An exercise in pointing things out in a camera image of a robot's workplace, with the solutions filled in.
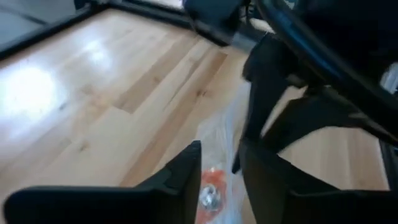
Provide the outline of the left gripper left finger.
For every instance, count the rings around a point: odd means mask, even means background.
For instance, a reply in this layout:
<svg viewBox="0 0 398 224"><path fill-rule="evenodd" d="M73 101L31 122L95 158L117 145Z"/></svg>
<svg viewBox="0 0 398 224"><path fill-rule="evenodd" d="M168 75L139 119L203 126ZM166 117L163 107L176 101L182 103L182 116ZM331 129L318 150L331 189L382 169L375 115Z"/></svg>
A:
<svg viewBox="0 0 398 224"><path fill-rule="evenodd" d="M194 224L201 142L135 187L36 186L6 199L7 224Z"/></svg>

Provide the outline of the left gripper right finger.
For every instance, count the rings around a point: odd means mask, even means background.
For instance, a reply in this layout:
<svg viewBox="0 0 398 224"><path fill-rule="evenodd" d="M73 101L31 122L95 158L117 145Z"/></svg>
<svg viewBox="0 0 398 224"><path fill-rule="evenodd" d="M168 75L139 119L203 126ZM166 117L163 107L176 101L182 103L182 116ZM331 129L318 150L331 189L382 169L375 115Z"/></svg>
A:
<svg viewBox="0 0 398 224"><path fill-rule="evenodd" d="M398 224L398 193L337 189L247 140L239 160L257 224Z"/></svg>

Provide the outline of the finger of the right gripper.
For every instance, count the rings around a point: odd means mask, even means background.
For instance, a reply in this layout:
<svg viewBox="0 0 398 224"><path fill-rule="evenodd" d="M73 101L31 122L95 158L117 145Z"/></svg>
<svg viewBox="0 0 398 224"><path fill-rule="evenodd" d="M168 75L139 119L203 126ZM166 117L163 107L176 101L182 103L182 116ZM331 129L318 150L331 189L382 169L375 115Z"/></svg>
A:
<svg viewBox="0 0 398 224"><path fill-rule="evenodd" d="M349 107L323 95L291 100L262 138L264 147L283 151L300 138L325 127L360 128L361 121L349 116Z"/></svg>
<svg viewBox="0 0 398 224"><path fill-rule="evenodd" d="M296 55L275 34L266 34L251 50L243 68L243 78L251 84L248 112L241 141L264 146L274 153L291 142L261 137L262 129L274 106L292 84L287 77L298 69Z"/></svg>

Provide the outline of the clear plastic zip bag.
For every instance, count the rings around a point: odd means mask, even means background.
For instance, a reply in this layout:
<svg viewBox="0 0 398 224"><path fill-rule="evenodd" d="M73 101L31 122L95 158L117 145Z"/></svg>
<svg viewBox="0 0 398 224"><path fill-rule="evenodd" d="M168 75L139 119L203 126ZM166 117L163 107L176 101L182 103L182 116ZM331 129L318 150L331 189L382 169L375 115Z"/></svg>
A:
<svg viewBox="0 0 398 224"><path fill-rule="evenodd" d="M200 123L196 140L201 143L201 173L221 169L226 177L225 208L210 224L242 224L241 215L246 189L242 174L232 173L234 158L246 118L250 84L242 83L224 108Z"/></svg>

